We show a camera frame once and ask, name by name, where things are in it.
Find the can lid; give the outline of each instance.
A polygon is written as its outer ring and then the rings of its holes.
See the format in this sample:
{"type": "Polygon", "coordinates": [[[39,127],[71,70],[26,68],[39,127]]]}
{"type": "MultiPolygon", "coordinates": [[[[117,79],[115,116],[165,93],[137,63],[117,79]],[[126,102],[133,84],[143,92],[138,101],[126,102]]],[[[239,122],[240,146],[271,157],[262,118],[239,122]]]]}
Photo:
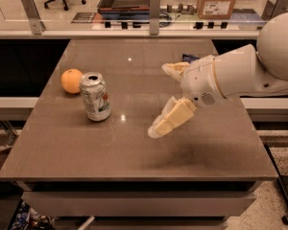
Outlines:
{"type": "Polygon", "coordinates": [[[102,82],[103,76],[97,72],[89,72],[83,74],[81,78],[81,84],[85,86],[94,86],[102,82]]]}

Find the orange box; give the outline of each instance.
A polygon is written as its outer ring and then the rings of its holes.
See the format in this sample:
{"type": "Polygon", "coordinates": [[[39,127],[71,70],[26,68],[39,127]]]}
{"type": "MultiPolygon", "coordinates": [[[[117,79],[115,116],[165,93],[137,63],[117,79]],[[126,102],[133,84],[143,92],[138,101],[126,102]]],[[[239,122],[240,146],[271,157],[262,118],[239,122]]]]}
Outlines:
{"type": "Polygon", "coordinates": [[[198,0],[200,19],[230,19],[236,0],[198,0]]]}

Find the aluminum can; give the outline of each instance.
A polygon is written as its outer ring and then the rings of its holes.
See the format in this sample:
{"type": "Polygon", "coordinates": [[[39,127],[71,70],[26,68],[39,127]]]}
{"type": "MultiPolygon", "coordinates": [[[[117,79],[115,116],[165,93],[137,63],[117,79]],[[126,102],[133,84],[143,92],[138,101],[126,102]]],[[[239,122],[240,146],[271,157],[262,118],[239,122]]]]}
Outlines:
{"type": "Polygon", "coordinates": [[[79,87],[87,117],[93,121],[105,120],[111,113],[111,109],[103,76],[97,72],[85,73],[79,87]]]}

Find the table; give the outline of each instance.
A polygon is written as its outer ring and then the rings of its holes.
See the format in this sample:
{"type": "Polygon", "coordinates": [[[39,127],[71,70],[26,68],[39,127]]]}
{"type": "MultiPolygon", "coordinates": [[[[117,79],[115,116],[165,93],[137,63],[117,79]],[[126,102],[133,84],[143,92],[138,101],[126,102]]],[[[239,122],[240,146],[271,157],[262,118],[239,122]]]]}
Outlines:
{"type": "Polygon", "coordinates": [[[181,61],[183,53],[216,54],[207,39],[71,40],[0,180],[22,186],[24,200],[41,214],[98,216],[94,229],[104,229],[108,218],[105,229],[124,229],[117,225],[126,217],[136,218],[124,221],[133,229],[147,222],[164,229],[176,219],[173,229],[225,228],[228,217],[252,204],[260,183],[277,174],[239,99],[198,108],[163,138],[147,135],[167,100],[181,97],[161,65],[181,61]],[[64,92],[60,75],[69,68],[105,77],[108,119],[89,121],[81,96],[64,92]]]}

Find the orange fruit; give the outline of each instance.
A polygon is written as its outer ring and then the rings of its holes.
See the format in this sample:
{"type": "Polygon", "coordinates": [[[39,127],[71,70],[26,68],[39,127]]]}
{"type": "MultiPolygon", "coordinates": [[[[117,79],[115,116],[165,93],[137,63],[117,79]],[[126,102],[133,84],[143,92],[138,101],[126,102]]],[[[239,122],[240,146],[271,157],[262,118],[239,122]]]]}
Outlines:
{"type": "Polygon", "coordinates": [[[60,84],[70,94],[80,93],[79,82],[83,73],[77,69],[69,69],[60,76],[60,84]]]}

